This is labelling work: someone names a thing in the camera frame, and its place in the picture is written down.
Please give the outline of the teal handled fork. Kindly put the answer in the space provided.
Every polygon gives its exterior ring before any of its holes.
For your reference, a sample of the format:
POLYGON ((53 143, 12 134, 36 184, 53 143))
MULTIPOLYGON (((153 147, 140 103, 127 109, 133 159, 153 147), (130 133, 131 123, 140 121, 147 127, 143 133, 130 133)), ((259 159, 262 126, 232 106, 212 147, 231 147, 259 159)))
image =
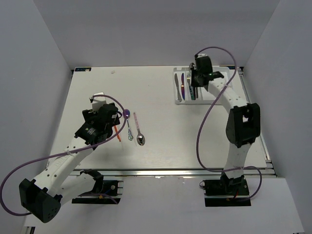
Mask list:
POLYGON ((193 88, 191 86, 191 75, 189 72, 186 72, 186 77, 187 77, 187 83, 188 83, 188 87, 189 87, 189 91, 190 91, 191 100, 195 100, 193 88))

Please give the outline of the iridescent purple knife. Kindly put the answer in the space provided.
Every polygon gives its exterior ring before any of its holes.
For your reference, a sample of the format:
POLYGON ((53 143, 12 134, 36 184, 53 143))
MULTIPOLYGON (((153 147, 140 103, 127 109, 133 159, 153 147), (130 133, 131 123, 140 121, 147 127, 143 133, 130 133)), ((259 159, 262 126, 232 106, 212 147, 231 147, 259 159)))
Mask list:
POLYGON ((185 100, 184 73, 181 74, 181 94, 183 100, 185 100))

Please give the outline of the white divided cutlery tray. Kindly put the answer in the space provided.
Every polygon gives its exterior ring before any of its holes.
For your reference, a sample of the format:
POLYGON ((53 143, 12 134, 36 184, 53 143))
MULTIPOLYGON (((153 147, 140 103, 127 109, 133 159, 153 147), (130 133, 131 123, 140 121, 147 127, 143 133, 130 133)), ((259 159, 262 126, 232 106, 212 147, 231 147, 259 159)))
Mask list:
POLYGON ((204 87, 191 86, 191 73, 188 67, 174 67, 174 97, 177 105, 212 104, 215 97, 204 87))

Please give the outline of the purple bowl ornate spoon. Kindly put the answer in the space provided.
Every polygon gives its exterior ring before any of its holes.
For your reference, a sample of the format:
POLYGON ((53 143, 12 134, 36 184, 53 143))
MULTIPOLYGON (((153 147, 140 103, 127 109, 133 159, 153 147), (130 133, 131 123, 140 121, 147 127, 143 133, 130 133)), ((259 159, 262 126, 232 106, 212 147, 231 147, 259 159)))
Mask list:
POLYGON ((128 128, 128 139, 130 141, 132 141, 134 139, 133 134, 132 134, 132 130, 130 127, 130 123, 129 123, 129 117, 130 117, 130 111, 128 109, 125 109, 123 112, 123 116, 126 119, 126 123, 127 123, 127 128, 128 128))

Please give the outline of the silver ornate knife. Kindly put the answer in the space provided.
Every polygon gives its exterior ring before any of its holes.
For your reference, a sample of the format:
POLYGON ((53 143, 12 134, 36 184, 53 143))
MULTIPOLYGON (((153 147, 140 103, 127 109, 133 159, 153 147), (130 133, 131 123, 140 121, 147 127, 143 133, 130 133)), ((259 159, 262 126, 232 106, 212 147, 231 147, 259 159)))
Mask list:
POLYGON ((179 91, 179 82, 178 82, 177 74, 174 74, 174 80, 175 80, 175 86, 176 86, 176 91, 177 91, 177 100, 179 102, 181 102, 182 101, 182 97, 181 97, 181 94, 180 94, 180 91, 179 91))

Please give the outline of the pink handled fork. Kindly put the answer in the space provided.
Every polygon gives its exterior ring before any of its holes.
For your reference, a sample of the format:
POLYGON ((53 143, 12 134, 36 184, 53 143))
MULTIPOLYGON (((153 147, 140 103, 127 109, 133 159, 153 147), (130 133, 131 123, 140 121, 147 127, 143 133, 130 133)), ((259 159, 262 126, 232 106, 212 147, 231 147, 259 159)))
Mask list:
POLYGON ((187 78, 188 86, 191 87, 192 86, 192 74, 191 74, 191 72, 186 72, 186 78, 187 78))

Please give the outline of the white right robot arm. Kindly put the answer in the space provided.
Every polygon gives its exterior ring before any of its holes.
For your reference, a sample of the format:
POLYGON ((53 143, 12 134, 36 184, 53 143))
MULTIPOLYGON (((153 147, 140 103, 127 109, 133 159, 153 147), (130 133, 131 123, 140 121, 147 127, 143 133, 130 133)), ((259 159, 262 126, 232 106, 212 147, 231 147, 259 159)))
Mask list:
POLYGON ((225 132, 230 143, 229 152, 220 180, 213 185, 216 192, 237 194, 244 180, 243 168, 248 151, 260 135, 260 107, 248 103, 229 86, 220 72, 213 71, 208 55, 195 55, 189 70, 191 84, 205 88, 228 113, 225 132))

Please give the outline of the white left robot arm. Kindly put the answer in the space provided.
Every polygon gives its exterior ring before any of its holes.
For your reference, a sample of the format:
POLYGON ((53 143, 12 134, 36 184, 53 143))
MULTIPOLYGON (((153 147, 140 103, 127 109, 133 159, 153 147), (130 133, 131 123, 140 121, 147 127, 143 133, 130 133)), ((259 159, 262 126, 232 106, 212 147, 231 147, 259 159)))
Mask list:
POLYGON ((61 206, 77 196, 97 195, 103 190, 103 175, 87 169, 68 180, 69 174, 101 143, 111 137, 113 127, 120 124, 118 108, 114 103, 102 103, 98 108, 82 112, 85 122, 75 132, 65 155, 55 159, 32 180, 19 185, 22 206, 41 222, 51 221, 61 206))

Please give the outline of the orange chopstick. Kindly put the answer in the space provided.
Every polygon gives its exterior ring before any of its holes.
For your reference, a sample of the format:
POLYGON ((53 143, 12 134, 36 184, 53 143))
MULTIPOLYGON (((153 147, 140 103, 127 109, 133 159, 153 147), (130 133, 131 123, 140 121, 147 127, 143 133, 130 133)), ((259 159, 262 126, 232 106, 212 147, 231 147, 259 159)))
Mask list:
POLYGON ((115 130, 115 133, 117 134, 117 138, 118 138, 119 142, 121 142, 121 136, 120 136, 120 134, 118 134, 118 132, 119 132, 119 126, 118 126, 118 125, 115 125, 115 126, 114 126, 114 130, 115 130))

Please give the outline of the clear thin chopstick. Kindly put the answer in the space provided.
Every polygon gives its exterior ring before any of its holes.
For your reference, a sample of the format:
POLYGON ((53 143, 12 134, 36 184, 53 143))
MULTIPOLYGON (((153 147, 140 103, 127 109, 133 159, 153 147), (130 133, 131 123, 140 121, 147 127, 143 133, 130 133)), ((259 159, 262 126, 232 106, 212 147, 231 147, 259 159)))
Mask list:
POLYGON ((133 142, 134 142, 135 146, 137 146, 137 140, 136 140, 135 132, 133 131, 133 128, 131 126, 130 126, 130 130, 131 130, 133 142))

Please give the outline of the blue table label left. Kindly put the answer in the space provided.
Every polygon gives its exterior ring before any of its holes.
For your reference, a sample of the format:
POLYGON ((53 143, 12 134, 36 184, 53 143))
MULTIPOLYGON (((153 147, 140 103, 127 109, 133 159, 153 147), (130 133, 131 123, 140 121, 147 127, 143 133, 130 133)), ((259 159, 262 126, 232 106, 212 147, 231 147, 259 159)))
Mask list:
POLYGON ((75 68, 75 72, 89 72, 91 71, 91 67, 86 67, 86 68, 75 68))

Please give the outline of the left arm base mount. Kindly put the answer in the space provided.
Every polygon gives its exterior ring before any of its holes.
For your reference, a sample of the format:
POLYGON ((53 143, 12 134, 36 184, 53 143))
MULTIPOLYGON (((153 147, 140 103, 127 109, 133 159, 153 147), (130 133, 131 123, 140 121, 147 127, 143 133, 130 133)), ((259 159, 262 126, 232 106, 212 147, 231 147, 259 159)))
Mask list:
POLYGON ((118 205, 123 194, 124 181, 119 178, 106 178, 96 170, 83 170, 79 175, 90 175, 96 180, 95 187, 72 199, 72 204, 118 205))

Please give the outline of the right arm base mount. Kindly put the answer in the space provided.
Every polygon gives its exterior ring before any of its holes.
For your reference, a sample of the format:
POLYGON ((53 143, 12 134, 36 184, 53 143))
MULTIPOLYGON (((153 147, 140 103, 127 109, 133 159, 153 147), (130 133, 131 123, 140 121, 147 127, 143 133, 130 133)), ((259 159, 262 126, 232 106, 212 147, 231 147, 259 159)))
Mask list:
POLYGON ((220 180, 203 180, 199 187, 204 191, 206 207, 249 207, 251 199, 247 181, 226 191, 220 180))

